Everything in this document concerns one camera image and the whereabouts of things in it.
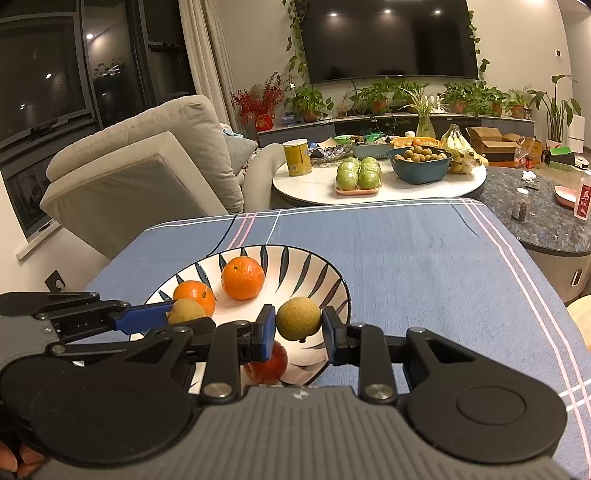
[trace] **beige sofa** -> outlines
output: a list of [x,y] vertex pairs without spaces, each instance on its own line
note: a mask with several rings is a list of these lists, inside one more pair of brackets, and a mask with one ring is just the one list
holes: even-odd
[[269,210],[284,163],[281,145],[265,147],[241,188],[211,102],[183,97],[60,151],[47,167],[41,208],[114,258],[158,223]]

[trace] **orange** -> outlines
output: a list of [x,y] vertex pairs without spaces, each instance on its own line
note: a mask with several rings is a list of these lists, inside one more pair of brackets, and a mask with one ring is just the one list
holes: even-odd
[[236,257],[222,270],[222,287],[236,300],[256,297],[265,283],[265,273],[258,262],[251,257]]
[[210,288],[200,281],[186,280],[174,289],[173,300],[193,299],[205,310],[205,315],[211,317],[216,311],[216,297]]

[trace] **wall outlet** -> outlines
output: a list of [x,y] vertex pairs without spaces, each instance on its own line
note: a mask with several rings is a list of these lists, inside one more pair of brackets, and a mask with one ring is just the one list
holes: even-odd
[[54,270],[54,272],[46,278],[45,285],[47,285],[47,288],[49,288],[51,293],[61,293],[66,288],[66,283],[63,281],[57,270]]

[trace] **blue tablecloth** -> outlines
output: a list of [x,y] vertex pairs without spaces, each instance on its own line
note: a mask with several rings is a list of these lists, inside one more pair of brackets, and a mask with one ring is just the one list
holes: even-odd
[[[209,254],[232,218],[149,228],[88,288],[141,304]],[[216,252],[256,244],[293,245],[330,261],[349,286],[352,322],[389,335],[425,326],[550,385],[569,412],[555,459],[572,475],[588,476],[591,356],[556,292],[486,206],[428,199],[239,215]],[[355,387],[356,374],[328,367],[316,384]]]

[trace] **bunch of bananas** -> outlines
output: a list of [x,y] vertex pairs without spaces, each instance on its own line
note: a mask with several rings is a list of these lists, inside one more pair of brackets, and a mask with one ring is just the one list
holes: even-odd
[[488,166],[488,160],[476,153],[460,132],[460,127],[452,124],[439,142],[439,148],[452,154],[449,165],[451,173],[471,173],[474,167]]

